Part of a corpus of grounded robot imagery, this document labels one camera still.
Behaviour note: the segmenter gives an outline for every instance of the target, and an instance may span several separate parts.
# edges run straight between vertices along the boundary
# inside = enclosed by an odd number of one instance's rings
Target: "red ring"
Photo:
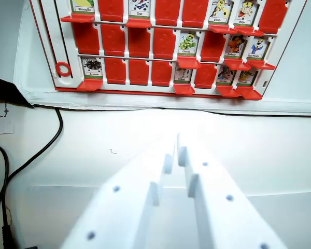
[[[65,66],[65,67],[68,69],[68,72],[67,72],[67,73],[63,73],[63,72],[61,71],[60,66]],[[64,77],[67,77],[67,76],[69,76],[70,74],[72,74],[72,69],[70,68],[69,64],[67,64],[67,63],[65,63],[65,62],[63,62],[63,61],[58,62],[58,63],[56,64],[56,66],[55,66],[55,69],[56,69],[56,72],[57,72],[58,74],[60,74],[61,76],[64,76]]]

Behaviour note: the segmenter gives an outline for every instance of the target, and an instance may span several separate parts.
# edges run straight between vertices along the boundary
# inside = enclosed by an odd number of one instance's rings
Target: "character card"
[[[190,84],[191,75],[192,69],[179,68],[178,65],[176,65],[174,82],[181,84]]]
[[[233,2],[230,0],[217,0],[212,2],[212,13],[208,19],[211,24],[227,24],[232,12]]]
[[[235,77],[236,71],[231,70],[227,66],[222,66],[220,68],[220,73],[218,74],[216,85],[221,86],[231,86],[233,79]]]
[[[180,34],[178,55],[196,56],[199,37],[196,31],[182,31]]]
[[[100,58],[97,57],[81,57],[82,67],[85,78],[102,79],[103,71]]]
[[[94,13],[93,0],[70,0],[73,13]]]
[[[255,20],[259,5],[256,0],[241,0],[234,24],[240,26],[252,26]]]
[[[226,47],[224,57],[240,59],[246,45],[246,40],[243,35],[231,35]]]
[[[151,0],[129,0],[129,17],[150,18]]]
[[[270,42],[265,37],[255,37],[253,39],[253,45],[249,48],[247,56],[248,60],[263,60]]]
[[[249,87],[253,85],[253,82],[255,81],[257,77],[258,71],[256,69],[250,69],[249,71],[241,71],[237,86],[244,86]]]

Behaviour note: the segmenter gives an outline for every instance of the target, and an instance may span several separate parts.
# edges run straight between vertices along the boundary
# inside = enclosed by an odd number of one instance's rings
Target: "guess who board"
[[[57,91],[260,100],[305,0],[30,0]]]

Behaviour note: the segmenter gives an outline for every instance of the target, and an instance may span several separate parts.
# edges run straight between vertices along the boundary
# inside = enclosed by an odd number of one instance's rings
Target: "cartoon character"
[[[255,75],[255,74],[254,74],[254,73],[251,73],[251,72],[249,72],[249,71],[242,71],[241,74],[239,75],[238,80],[245,81],[245,80],[247,80],[247,78],[248,78],[249,76],[253,76],[253,75]]]
[[[251,47],[252,48],[252,52],[251,53],[256,53],[256,51],[262,50],[264,41],[265,41],[264,37],[258,38],[257,42],[255,44],[253,44],[252,47]]]
[[[131,2],[135,5],[134,10],[143,9],[145,11],[149,7],[148,4],[150,4],[147,0],[131,0]]]
[[[178,69],[176,69],[176,71],[181,71],[181,70],[183,70],[182,78],[187,78],[188,75],[189,75],[189,69],[185,69],[185,68],[178,68]]]
[[[229,10],[225,8],[225,6],[230,6],[230,4],[225,3],[224,0],[218,0],[217,2],[213,2],[212,5],[216,4],[217,6],[214,8],[211,17],[216,17],[218,12],[223,12],[224,17],[229,17]]]
[[[93,7],[93,0],[74,0],[78,6]]]
[[[235,35],[232,40],[228,43],[230,46],[230,53],[239,53],[240,45],[244,43],[243,35]]]
[[[222,72],[220,72],[220,74],[218,74],[218,79],[229,79],[230,76],[233,75],[233,74],[234,74],[234,72],[231,71],[231,70],[229,69],[229,67],[224,66],[224,67],[222,68]]]
[[[189,49],[195,47],[196,43],[193,42],[194,37],[195,36],[192,33],[189,33],[186,39],[183,37],[183,41],[180,44],[180,49]]]
[[[253,14],[252,7],[254,4],[254,0],[244,0],[242,2],[242,8],[238,12],[238,17],[242,18],[242,20],[246,17],[250,17]]]
[[[98,70],[98,72],[100,72],[100,68],[102,67],[102,65],[100,64],[99,61],[97,60],[92,60],[92,59],[83,59],[84,60],[84,67],[87,67],[88,70]]]

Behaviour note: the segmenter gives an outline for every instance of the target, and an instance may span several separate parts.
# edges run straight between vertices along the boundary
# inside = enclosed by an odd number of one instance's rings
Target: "white table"
[[[98,186],[153,141],[178,131],[208,141],[209,149],[289,248],[311,248],[311,118],[169,109],[61,113],[64,129],[58,141],[9,188],[7,205],[22,248],[58,248]],[[15,115],[14,134],[0,135],[11,170],[38,152],[59,126],[52,109],[16,107]],[[3,175],[0,155],[0,187]],[[178,205],[184,215],[190,204],[173,201],[184,191],[183,176],[183,169],[175,167],[165,182],[164,202]],[[174,189],[178,191],[171,196]],[[171,222],[179,220],[178,215],[171,216]],[[158,242],[151,241],[149,247],[190,248],[185,243],[189,237],[184,240],[174,228],[168,227],[176,240],[158,234]]]

